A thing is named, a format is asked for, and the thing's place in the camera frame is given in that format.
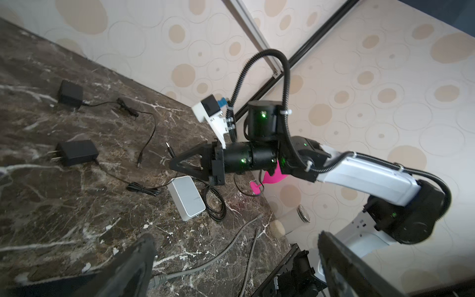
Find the white rectangular device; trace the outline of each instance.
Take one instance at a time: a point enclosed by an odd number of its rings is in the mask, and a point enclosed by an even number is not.
[[[189,175],[174,178],[168,190],[182,220],[188,221],[205,210],[205,203]]]

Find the jar lid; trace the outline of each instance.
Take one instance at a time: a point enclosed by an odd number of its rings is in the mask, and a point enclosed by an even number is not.
[[[312,220],[310,216],[308,215],[308,212],[305,210],[305,207],[301,204],[299,204],[299,206],[297,207],[297,213],[299,217],[302,219],[302,221],[306,223],[310,223],[310,221]]]

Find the glass jar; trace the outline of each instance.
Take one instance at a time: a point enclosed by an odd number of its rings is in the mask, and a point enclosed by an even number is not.
[[[270,223],[269,230],[275,238],[281,238],[295,229],[310,223],[310,216],[303,205],[290,210],[281,218]]]

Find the patterned wallpaper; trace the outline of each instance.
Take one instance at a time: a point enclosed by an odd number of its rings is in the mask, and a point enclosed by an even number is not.
[[[365,0],[292,69],[292,135],[432,172],[453,203],[432,236],[364,257],[404,292],[475,276],[475,38],[395,0]],[[278,84],[266,99],[281,100]],[[287,237],[316,247],[368,196],[292,176],[264,191],[277,217],[298,204],[312,222]]]
[[[0,0],[0,17],[188,106],[231,97],[257,52],[221,0]],[[271,75],[256,63],[238,108]]]
[[[271,48],[290,58],[344,0],[243,0]]]

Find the marble countertop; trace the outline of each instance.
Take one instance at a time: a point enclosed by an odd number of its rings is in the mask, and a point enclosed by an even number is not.
[[[206,212],[183,222],[167,190],[158,197],[128,192],[94,163],[65,168],[51,161],[48,152],[58,142],[91,139],[108,170],[156,186],[175,176],[168,168],[165,141],[178,153],[213,139],[213,133],[190,108],[2,20],[0,44],[1,287],[99,270],[143,233],[155,238],[154,274],[195,267],[220,253],[259,214],[263,219],[246,228],[216,264],[172,280],[149,296],[237,296],[258,226],[262,232],[246,295],[288,252],[285,239],[266,233],[274,216],[265,198],[238,193],[232,176],[218,187],[228,205],[223,222]],[[128,96],[135,108],[155,115],[157,131],[141,168],[135,162],[152,118],[134,120],[111,105],[69,110],[57,104],[62,79],[83,86],[85,100],[93,104]],[[241,186],[251,178],[241,177]]]

